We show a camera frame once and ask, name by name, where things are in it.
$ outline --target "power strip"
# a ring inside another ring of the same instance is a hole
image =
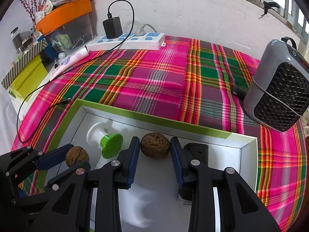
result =
[[[128,33],[123,34],[116,39],[107,39],[106,36],[97,36],[86,45],[88,51],[102,51],[110,50],[119,42],[123,41]],[[131,33],[126,41],[118,47],[120,50],[159,50],[164,47],[165,34],[164,33],[145,33],[143,36],[135,36]]]

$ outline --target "plaid tablecloth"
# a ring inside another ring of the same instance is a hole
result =
[[[100,54],[92,52],[87,59]],[[248,88],[258,64],[236,50],[171,36],[160,51],[117,50],[45,86],[20,133],[25,140],[49,106],[70,97],[258,137],[256,193],[286,231],[299,214],[304,194],[304,137],[299,122],[285,133],[259,125],[231,94],[232,84]],[[45,152],[71,105],[50,110],[29,144]],[[16,138],[12,149],[20,147]],[[36,179],[37,172],[22,184],[26,194],[38,192]]]

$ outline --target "heater grille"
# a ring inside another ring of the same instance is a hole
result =
[[[299,115],[303,115],[309,107],[309,82],[289,63],[278,66],[266,91]],[[299,116],[266,93],[255,106],[254,116],[281,132],[290,129],[299,119]]]

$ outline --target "portable heater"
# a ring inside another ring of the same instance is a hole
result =
[[[246,114],[266,127],[285,132],[308,107],[309,64],[292,38],[272,40],[245,95]]]

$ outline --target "tube of cream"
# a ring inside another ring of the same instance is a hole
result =
[[[70,56],[67,60],[65,60],[61,65],[59,65],[51,74],[50,80],[53,80],[56,76],[64,72],[66,69],[75,65],[77,62],[83,60],[85,57],[89,56],[89,53],[86,47],[80,49],[75,52],[72,56]]]

